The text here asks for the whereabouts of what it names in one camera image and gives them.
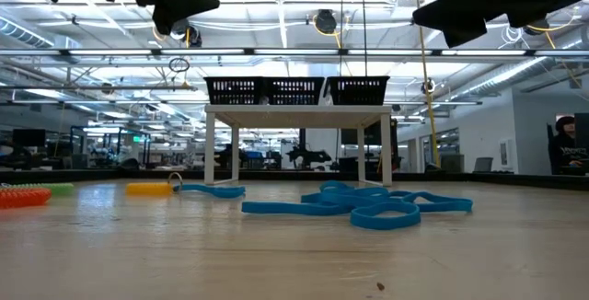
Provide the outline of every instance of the blue rubber band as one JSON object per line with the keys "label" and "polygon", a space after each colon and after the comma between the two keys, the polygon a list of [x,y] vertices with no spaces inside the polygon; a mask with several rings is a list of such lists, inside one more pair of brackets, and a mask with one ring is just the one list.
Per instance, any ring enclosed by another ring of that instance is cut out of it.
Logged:
{"label": "blue rubber band", "polygon": [[[378,217],[384,212],[405,213],[402,216]],[[418,224],[422,220],[420,209],[412,203],[384,202],[352,210],[350,222],[363,228],[373,230],[393,230]]]}
{"label": "blue rubber band", "polygon": [[351,207],[321,203],[243,202],[243,213],[292,213],[310,216],[331,216],[349,213]]}
{"label": "blue rubber band", "polygon": [[[419,197],[430,203],[414,203]],[[374,230],[392,230],[418,224],[421,221],[420,212],[470,212],[472,204],[469,199],[444,197],[429,192],[388,192],[385,188],[355,189],[339,181],[328,181],[320,186],[319,193],[302,195],[301,203],[243,202],[241,211],[314,216],[352,213],[350,221],[353,225]],[[405,215],[378,216],[387,211]]]}
{"label": "blue rubber band", "polygon": [[[240,187],[226,187],[226,188],[217,188],[213,186],[205,186],[199,184],[187,184],[183,185],[182,191],[190,191],[190,190],[197,190],[204,193],[212,194],[213,196],[221,199],[235,199],[240,196],[243,196],[246,193],[246,188],[243,186]],[[180,189],[180,185],[174,187],[174,191],[177,192]]]}
{"label": "blue rubber band", "polygon": [[328,180],[319,186],[319,190],[324,191],[326,189],[340,189],[340,190],[354,190],[354,187],[346,185],[341,181],[337,180]]}
{"label": "blue rubber band", "polygon": [[[431,203],[415,203],[417,198],[423,198]],[[414,192],[403,196],[402,201],[414,203],[420,208],[422,213],[435,212],[472,212],[472,200],[464,198],[451,198],[441,195],[431,194],[430,192]]]}

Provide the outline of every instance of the pipe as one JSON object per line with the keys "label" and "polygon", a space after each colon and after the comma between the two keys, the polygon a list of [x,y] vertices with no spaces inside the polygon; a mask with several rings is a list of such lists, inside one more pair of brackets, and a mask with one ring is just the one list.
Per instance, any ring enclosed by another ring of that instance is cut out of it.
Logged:
{"label": "pipe", "polygon": [[[589,47],[586,34],[586,26],[574,29],[565,33],[562,38],[557,39],[556,47],[559,50],[583,50]],[[447,99],[454,100],[465,98],[469,95],[490,95],[500,92],[507,87],[526,81],[527,79],[546,73],[547,70],[558,64],[555,57],[537,57],[533,60],[526,60],[521,63],[502,65],[489,71],[475,80],[469,82],[469,89],[456,93]]]}
{"label": "pipe", "polygon": [[51,48],[54,45],[53,42],[43,38],[39,34],[25,29],[5,17],[0,17],[0,32],[7,37],[17,39],[34,48]]}

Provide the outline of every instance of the black basket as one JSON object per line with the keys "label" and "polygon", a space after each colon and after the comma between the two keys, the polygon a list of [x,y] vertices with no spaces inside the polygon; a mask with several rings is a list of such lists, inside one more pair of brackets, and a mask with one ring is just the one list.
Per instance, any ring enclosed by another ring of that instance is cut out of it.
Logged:
{"label": "black basket", "polygon": [[329,77],[334,105],[382,106],[385,103],[388,75]]}
{"label": "black basket", "polygon": [[323,77],[266,77],[265,95],[271,105],[312,106],[319,103]]}
{"label": "black basket", "polygon": [[206,77],[209,100],[214,105],[257,105],[262,91],[261,77]]}

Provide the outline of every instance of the table leg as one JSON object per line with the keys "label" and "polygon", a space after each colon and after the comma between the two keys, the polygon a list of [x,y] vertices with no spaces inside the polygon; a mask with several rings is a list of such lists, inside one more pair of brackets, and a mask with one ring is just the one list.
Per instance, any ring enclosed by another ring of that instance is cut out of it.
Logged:
{"label": "table leg", "polygon": [[366,160],[364,152],[364,128],[358,129],[358,180],[366,181]]}
{"label": "table leg", "polygon": [[239,126],[231,128],[231,179],[239,179]]}
{"label": "table leg", "polygon": [[383,166],[383,186],[393,185],[393,166],[391,163],[392,152],[390,147],[390,115],[380,116],[380,140],[382,148],[380,156]]}
{"label": "table leg", "polygon": [[214,113],[206,114],[206,142],[204,149],[204,183],[214,185]]}

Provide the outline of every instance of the person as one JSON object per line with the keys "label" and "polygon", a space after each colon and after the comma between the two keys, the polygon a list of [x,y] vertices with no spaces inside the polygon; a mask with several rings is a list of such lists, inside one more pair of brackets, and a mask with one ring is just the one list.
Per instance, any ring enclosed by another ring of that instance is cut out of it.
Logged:
{"label": "person", "polygon": [[574,136],[574,118],[565,116],[556,122],[556,135],[549,143],[550,164],[555,175],[566,173],[566,167],[583,167],[587,158],[585,148],[577,148]]}

